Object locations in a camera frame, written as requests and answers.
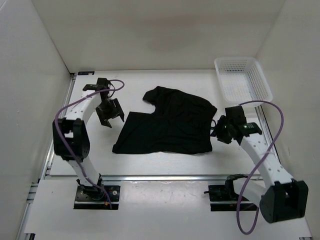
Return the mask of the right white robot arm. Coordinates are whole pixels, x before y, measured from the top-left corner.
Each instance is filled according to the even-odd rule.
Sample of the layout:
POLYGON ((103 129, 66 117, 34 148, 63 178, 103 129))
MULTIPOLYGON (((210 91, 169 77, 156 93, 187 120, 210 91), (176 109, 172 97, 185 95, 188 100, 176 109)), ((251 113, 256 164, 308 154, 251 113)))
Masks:
POLYGON ((225 181, 224 193, 230 200, 246 198, 254 203, 268 223, 303 218, 306 212, 309 188, 297 181, 271 154, 262 130, 255 122, 247 122, 242 106, 225 108, 211 134, 218 141, 230 144, 235 140, 254 163, 264 186, 251 180, 250 175, 230 175, 225 181))

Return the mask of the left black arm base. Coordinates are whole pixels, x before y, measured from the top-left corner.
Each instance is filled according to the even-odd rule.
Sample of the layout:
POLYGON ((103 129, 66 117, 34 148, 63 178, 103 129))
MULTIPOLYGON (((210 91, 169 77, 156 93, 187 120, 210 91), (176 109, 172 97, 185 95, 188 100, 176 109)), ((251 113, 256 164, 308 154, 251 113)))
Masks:
POLYGON ((121 193, 120 185, 103 185, 102 180, 98 183, 108 193, 94 186, 85 186, 77 179, 73 208, 75 210, 118 210, 121 193))

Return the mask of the black shorts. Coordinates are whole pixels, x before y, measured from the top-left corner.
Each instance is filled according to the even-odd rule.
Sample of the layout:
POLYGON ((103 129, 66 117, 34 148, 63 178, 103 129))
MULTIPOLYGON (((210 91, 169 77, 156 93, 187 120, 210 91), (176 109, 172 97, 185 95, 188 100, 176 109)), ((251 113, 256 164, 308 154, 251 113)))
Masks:
POLYGON ((129 112, 113 153, 197 155, 213 150, 211 124, 218 109, 208 100, 162 86, 142 99, 155 107, 154 112, 129 112))

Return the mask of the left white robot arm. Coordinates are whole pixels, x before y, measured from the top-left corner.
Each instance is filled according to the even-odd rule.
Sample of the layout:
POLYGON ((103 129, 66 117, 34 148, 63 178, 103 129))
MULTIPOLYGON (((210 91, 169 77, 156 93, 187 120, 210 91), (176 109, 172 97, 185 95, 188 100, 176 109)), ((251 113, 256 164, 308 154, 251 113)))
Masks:
POLYGON ((124 111, 113 94, 123 89, 119 79, 98 78, 95 84, 86 84, 81 97, 61 108, 52 123, 54 153, 66 161, 78 176, 79 185, 88 187, 87 194, 100 200, 105 194, 101 175, 90 158, 90 140, 86 125, 96 113, 102 126, 111 128, 110 119, 125 120, 124 111))

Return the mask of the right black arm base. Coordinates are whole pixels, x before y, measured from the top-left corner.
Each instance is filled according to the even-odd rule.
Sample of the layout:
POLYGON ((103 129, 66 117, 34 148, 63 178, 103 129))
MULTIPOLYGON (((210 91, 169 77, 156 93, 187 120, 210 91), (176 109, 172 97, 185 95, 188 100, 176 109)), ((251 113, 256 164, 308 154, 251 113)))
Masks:
POLYGON ((209 196, 211 212, 235 212, 239 195, 234 192, 232 184, 235 180, 247 178, 245 174, 230 175, 226 178, 224 184, 213 184, 204 191, 209 196))

